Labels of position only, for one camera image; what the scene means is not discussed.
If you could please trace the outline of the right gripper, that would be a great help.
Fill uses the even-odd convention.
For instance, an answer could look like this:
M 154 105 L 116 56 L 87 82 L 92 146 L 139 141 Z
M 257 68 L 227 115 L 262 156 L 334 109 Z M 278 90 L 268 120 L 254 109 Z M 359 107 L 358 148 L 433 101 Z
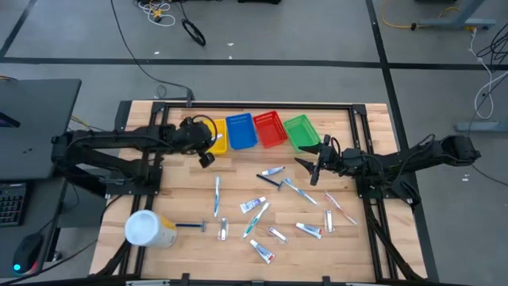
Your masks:
M 298 147 L 301 151 L 318 155 L 316 164 L 297 157 L 294 159 L 311 175 L 312 186 L 318 184 L 322 169 L 334 172 L 338 176 L 358 176 L 358 149 L 347 148 L 340 152 L 336 150 L 334 143 L 337 143 L 337 139 L 326 134 L 322 143 Z

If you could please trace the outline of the blue toothbrush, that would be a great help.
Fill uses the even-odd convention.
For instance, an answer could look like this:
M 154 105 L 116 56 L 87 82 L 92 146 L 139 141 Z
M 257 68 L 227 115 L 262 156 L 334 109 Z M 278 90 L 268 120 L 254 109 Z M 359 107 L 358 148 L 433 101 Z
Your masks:
M 214 217 L 215 218 L 218 216 L 218 211 L 219 211 L 220 185 L 221 185 L 221 177 L 215 176 L 215 192 L 214 192 Z
M 317 205 L 317 201 L 315 199 L 313 199 L 310 195 L 308 195 L 306 192 L 304 192 L 302 189 L 298 188 L 298 187 L 295 187 L 293 184 L 292 184 L 292 181 L 290 178 L 286 178 L 283 180 L 283 182 L 288 186 L 290 187 L 291 189 L 295 190 L 297 193 L 300 194 L 301 197 L 305 198 L 306 200 L 308 200 L 310 203 L 312 203 L 313 205 Z

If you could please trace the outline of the green plastic basket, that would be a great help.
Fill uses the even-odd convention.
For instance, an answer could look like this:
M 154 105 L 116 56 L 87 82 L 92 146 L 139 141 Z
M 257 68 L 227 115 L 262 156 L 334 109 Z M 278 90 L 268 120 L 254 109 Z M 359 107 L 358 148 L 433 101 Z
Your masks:
M 302 151 L 300 147 L 316 145 L 321 141 L 316 129 L 305 114 L 286 120 L 283 125 L 297 153 Z

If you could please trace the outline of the yellow plastic basket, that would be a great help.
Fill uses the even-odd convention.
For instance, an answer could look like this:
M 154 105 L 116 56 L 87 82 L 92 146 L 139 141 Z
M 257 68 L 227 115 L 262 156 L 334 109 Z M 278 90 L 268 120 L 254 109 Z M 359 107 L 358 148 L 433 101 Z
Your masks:
M 210 120 L 204 120 L 204 123 L 208 126 L 214 139 L 214 145 L 209 149 L 213 155 L 221 155 L 226 153 L 228 140 L 227 140 L 227 126 L 225 119 L 217 119 L 213 122 Z

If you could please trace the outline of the red plastic basket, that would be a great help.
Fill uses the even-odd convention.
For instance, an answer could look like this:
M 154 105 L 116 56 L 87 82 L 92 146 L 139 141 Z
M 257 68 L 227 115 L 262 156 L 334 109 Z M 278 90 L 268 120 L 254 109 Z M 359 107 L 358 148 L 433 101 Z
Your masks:
M 273 110 L 253 118 L 261 144 L 268 149 L 284 143 L 288 136 L 278 113 Z

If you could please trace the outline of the blue plastic basket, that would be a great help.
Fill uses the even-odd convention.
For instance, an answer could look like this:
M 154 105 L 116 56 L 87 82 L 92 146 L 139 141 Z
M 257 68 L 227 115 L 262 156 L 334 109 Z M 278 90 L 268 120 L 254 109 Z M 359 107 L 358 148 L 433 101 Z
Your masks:
M 225 118 L 230 146 L 235 149 L 254 147 L 258 141 L 250 113 L 237 114 Z

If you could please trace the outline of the red toothbrush in clear wrap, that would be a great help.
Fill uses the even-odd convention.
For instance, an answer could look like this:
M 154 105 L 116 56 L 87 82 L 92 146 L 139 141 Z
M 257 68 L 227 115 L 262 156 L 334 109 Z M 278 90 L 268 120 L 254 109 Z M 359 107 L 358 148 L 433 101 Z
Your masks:
M 347 212 L 345 212 L 345 211 L 344 211 L 344 209 L 342 208 L 342 206 L 341 206 L 341 205 L 340 205 L 340 204 L 339 204 L 339 203 L 338 203 L 338 202 L 337 202 L 337 201 L 333 198 L 333 196 L 332 196 L 331 194 L 329 194 L 328 192 L 326 192 L 326 193 L 324 194 L 324 196 L 325 196 L 325 198 L 326 198 L 328 201 L 330 201 L 330 202 L 331 202 L 331 204 L 332 204 L 332 205 L 334 205 L 334 206 L 335 206 L 335 208 L 336 208 L 336 209 L 338 209 L 338 210 L 339 210 L 339 212 L 340 212 L 340 213 L 342 213 L 342 214 L 343 214 L 343 216 L 345 216 L 345 218 L 346 218 L 347 220 L 349 220 L 349 221 L 350 221 L 350 223 L 351 223 L 351 224 L 353 224 L 353 225 L 357 225 L 357 224 L 358 224 L 358 222 L 357 222 L 354 218 L 352 218 L 352 217 L 351 217 L 351 216 L 350 216 Z

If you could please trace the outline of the teal toothbrush in clear wrap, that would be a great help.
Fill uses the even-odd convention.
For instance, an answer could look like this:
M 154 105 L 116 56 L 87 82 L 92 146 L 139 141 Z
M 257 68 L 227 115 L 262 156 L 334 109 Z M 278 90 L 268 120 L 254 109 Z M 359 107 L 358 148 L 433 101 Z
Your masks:
M 242 238 L 246 238 L 249 236 L 249 234 L 252 232 L 252 229 L 256 226 L 258 221 L 261 219 L 261 216 L 263 213 L 269 208 L 270 203 L 265 203 L 259 213 L 249 222 L 247 228 L 245 229 L 244 233 L 242 234 Z

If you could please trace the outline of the black razor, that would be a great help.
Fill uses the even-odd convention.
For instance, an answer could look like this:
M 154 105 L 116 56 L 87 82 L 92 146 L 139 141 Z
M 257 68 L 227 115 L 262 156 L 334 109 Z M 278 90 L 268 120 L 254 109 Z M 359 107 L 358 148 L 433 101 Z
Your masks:
M 180 222 L 180 223 L 176 223 L 175 225 L 177 227 L 199 229 L 202 233 L 206 232 L 206 221 L 201 221 L 201 222 Z

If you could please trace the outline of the white canister with yellow label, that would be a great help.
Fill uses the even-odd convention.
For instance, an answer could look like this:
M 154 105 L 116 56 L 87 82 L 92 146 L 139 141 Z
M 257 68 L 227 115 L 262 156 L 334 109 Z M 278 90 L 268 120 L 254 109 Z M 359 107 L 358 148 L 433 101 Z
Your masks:
M 149 210 L 131 214 L 124 226 L 126 240 L 136 246 L 166 249 L 175 243 L 177 233 L 173 222 Z

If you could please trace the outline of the grey desk foot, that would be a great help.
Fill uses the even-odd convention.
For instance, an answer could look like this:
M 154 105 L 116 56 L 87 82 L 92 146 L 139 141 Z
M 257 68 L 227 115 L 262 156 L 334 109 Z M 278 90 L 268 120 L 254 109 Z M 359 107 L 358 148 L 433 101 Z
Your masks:
M 483 4 L 485 0 L 465 0 L 465 6 L 454 17 L 449 19 L 420 20 L 420 27 L 434 27 L 444 29 L 477 28 L 488 30 L 496 25 L 495 19 L 473 18 L 472 14 Z
M 454 125 L 457 132 L 508 133 L 508 123 L 502 122 L 461 122 Z

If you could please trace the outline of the black keyboard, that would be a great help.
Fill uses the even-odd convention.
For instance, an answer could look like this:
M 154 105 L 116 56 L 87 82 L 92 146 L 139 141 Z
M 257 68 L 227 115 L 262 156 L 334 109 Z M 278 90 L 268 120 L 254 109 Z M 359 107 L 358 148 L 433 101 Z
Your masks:
M 27 184 L 0 184 L 0 228 L 22 224 L 27 191 Z

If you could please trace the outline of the black computer mouse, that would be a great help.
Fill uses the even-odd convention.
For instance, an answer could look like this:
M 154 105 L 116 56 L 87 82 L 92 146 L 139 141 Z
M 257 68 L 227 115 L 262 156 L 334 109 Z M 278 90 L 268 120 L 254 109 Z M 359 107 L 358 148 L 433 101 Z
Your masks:
M 26 274 L 37 263 L 43 242 L 43 235 L 34 233 L 23 238 L 13 255 L 13 271 Z

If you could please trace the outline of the blue handled disposable razor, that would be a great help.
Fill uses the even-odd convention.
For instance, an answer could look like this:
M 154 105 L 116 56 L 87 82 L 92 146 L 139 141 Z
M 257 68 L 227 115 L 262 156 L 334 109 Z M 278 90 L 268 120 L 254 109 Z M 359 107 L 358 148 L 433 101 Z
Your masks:
M 271 184 L 271 185 L 274 185 L 277 187 L 277 190 L 279 191 L 281 188 L 282 188 L 282 183 L 276 183 L 274 180 L 271 180 L 269 178 L 267 178 L 266 176 L 262 176 L 260 174 L 256 174 L 256 177 L 259 178 L 259 179 L 262 179 L 263 181 Z

